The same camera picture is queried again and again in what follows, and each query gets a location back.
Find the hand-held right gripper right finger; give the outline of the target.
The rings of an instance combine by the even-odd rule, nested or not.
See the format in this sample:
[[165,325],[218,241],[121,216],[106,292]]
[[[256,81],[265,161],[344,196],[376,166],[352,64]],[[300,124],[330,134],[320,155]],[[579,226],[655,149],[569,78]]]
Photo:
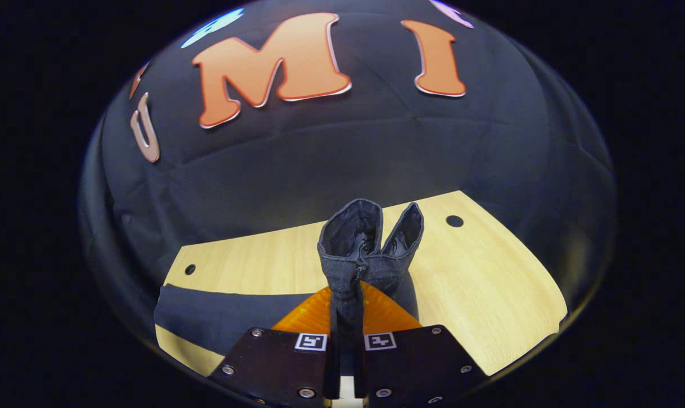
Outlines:
[[362,386],[366,406],[441,406],[477,392],[489,377],[444,325],[424,326],[367,282]]

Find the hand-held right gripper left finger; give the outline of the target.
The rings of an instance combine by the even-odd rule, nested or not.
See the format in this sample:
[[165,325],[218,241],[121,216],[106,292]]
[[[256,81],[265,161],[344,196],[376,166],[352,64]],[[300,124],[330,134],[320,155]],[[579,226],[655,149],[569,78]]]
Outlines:
[[332,407],[341,392],[331,290],[305,299],[272,328],[251,327],[209,378],[251,403]]

